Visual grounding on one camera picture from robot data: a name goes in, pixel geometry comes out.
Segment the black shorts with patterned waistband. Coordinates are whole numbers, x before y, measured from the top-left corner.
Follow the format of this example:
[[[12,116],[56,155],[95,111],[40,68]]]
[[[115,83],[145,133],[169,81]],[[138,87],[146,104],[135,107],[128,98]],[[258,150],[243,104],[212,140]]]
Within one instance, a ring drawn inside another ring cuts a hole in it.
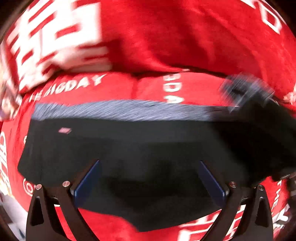
[[[226,106],[140,100],[35,106],[18,163],[27,180],[55,187],[93,160],[99,173],[80,207],[146,232],[219,209],[199,178],[200,161],[244,187],[295,170],[295,129]]]

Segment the red printed bed sheet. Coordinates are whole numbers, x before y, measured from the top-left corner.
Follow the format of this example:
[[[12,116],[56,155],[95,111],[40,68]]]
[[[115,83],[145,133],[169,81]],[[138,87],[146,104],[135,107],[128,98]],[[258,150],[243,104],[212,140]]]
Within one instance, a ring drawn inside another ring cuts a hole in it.
[[[224,81],[216,76],[191,72],[140,77],[116,72],[63,74],[23,95],[16,116],[1,124],[1,216],[13,233],[13,238],[26,240],[30,202],[38,185],[27,180],[18,170],[37,104],[74,106],[100,101],[140,100],[229,107],[230,101],[221,91]],[[257,184],[266,189],[273,219],[273,240],[288,240],[293,233],[295,197],[290,174],[294,171],[286,170],[283,176],[268,176]],[[75,240],[58,203],[55,209],[67,238]],[[233,237],[244,209],[245,205],[241,205],[224,240]],[[81,207],[78,210],[98,240],[202,240],[221,208],[180,225],[146,232],[141,232],[120,216],[97,213]]]

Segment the red printed pillow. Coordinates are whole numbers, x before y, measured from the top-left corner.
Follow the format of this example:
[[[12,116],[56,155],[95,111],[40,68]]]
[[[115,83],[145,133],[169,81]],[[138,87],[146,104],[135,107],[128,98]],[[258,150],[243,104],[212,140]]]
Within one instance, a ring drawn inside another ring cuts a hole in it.
[[[58,71],[248,72],[295,107],[295,36],[267,1],[27,1],[5,11],[1,83]]]

